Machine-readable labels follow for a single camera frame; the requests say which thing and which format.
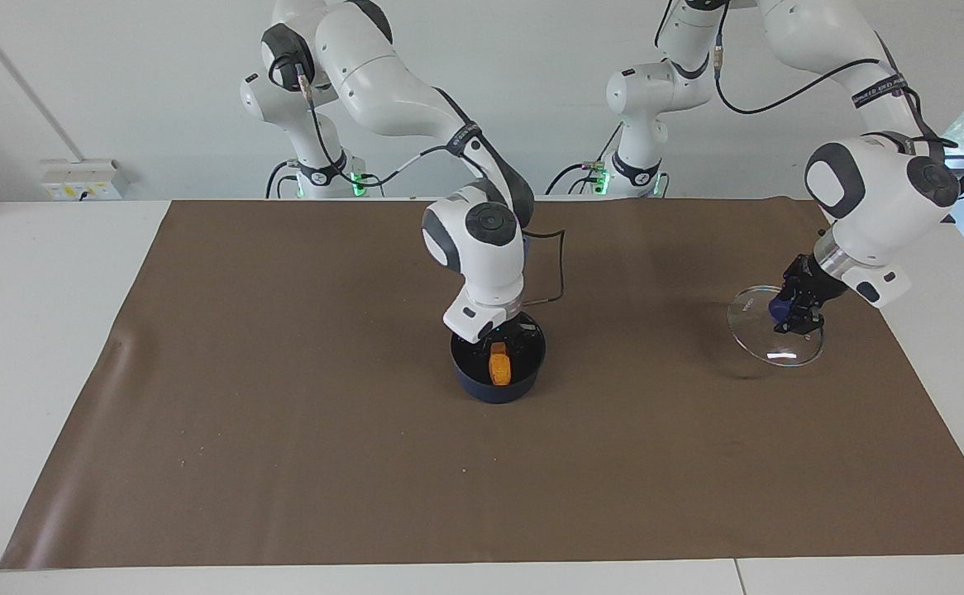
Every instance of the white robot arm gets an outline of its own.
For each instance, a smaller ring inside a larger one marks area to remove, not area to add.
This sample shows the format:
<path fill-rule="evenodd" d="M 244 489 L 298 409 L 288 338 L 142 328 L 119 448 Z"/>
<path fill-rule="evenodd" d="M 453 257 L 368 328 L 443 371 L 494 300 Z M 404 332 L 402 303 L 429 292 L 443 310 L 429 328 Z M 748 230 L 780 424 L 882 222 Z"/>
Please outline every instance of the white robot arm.
<path fill-rule="evenodd" d="M 666 59 L 651 65 L 655 72 L 640 68 L 644 79 L 633 72 L 637 69 L 612 79 L 608 99 L 615 112 L 636 118 L 633 127 L 626 120 L 622 146 L 609 158 L 612 188 L 646 188 L 637 182 L 651 182 L 643 174 L 656 169 L 661 136 L 648 148 L 641 129 L 653 138 L 657 114 L 712 97 L 713 84 L 700 73 L 713 64 L 720 76 L 723 48 L 718 42 L 717 52 L 709 50 L 731 1 L 675 1 L 659 37 Z M 849 91 L 871 131 L 822 146 L 806 169 L 810 196 L 836 223 L 812 254 L 800 255 L 788 268 L 783 291 L 770 305 L 777 332 L 804 335 L 823 326 L 819 308 L 847 287 L 876 307 L 905 293 L 910 283 L 894 266 L 895 254 L 947 217 L 959 197 L 959 182 L 944 165 L 946 141 L 925 124 L 918 95 L 852 0 L 756 4 L 776 56 L 799 70 L 837 71 L 830 78 Z M 664 78 L 656 76 L 659 72 Z M 637 179 L 623 174 L 626 165 Z"/>
<path fill-rule="evenodd" d="M 386 16 L 370 0 L 281 0 L 274 18 L 280 22 L 262 39 L 273 83 L 302 92 L 311 104 L 331 89 L 362 127 L 383 136 L 438 139 L 480 178 L 432 204 L 422 223 L 434 259 L 465 278 L 446 324 L 477 343 L 518 315 L 523 227 L 534 211 L 523 176 L 448 94 L 406 68 L 391 45 Z"/>
<path fill-rule="evenodd" d="M 258 74 L 252 74 L 240 84 L 240 100 L 252 116 L 279 126 L 289 136 L 294 154 L 297 155 L 296 177 L 302 196 L 342 198 L 364 195 L 364 188 L 346 181 L 339 176 L 339 172 L 350 178 L 359 178 L 364 173 L 365 162 L 342 147 L 334 121 L 317 114 L 323 135 L 321 145 L 313 127 L 313 117 L 309 114 L 309 104 L 304 97 L 289 93 Z M 335 165 L 327 162 L 323 147 L 338 151 Z"/>

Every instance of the cable connector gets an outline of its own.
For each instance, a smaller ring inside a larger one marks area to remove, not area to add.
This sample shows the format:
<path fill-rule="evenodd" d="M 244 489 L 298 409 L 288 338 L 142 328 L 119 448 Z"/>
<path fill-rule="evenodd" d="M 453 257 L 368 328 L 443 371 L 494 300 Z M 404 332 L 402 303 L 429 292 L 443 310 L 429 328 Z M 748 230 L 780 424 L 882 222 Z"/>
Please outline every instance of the cable connector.
<path fill-rule="evenodd" d="M 721 69 L 724 68 L 724 40 L 723 35 L 717 36 L 717 44 L 713 46 L 713 77 L 721 78 Z"/>
<path fill-rule="evenodd" d="M 294 74 L 298 76 L 298 86 L 302 89 L 302 97 L 305 101 L 309 102 L 309 109 L 313 110 L 313 87 L 309 84 L 308 80 L 305 79 L 305 67 L 301 63 L 294 65 Z"/>

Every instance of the power socket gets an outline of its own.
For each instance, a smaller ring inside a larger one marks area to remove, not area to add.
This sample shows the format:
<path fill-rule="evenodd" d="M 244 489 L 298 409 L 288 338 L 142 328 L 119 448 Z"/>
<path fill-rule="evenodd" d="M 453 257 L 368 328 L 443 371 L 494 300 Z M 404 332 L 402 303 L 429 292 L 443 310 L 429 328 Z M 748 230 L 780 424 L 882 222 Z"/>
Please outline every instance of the power socket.
<path fill-rule="evenodd" d="M 130 182 L 114 161 L 45 161 L 41 185 L 52 200 L 124 200 Z"/>

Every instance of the table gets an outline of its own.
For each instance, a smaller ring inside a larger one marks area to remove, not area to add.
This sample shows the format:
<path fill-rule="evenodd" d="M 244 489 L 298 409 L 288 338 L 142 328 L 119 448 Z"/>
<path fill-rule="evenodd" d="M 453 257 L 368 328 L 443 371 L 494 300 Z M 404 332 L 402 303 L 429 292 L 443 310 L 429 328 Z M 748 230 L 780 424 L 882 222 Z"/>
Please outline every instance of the table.
<path fill-rule="evenodd" d="M 167 202 L 0 206 L 0 557 L 100 353 Z M 884 316 L 964 454 L 964 240 L 904 253 L 914 290 Z M 0 593 L 964 594 L 964 556 L 0 573 Z"/>

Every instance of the brown table cover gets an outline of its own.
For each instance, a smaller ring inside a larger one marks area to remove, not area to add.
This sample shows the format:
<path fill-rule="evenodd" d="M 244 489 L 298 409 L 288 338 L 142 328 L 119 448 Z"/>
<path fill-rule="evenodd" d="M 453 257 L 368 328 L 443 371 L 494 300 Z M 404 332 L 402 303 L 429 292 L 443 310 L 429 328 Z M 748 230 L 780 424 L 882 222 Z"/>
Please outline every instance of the brown table cover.
<path fill-rule="evenodd" d="M 508 406 L 456 384 L 423 208 L 173 204 L 1 568 L 964 553 L 964 459 L 879 312 L 831 302 L 806 369 L 728 332 L 811 203 L 540 204 L 569 287 Z"/>

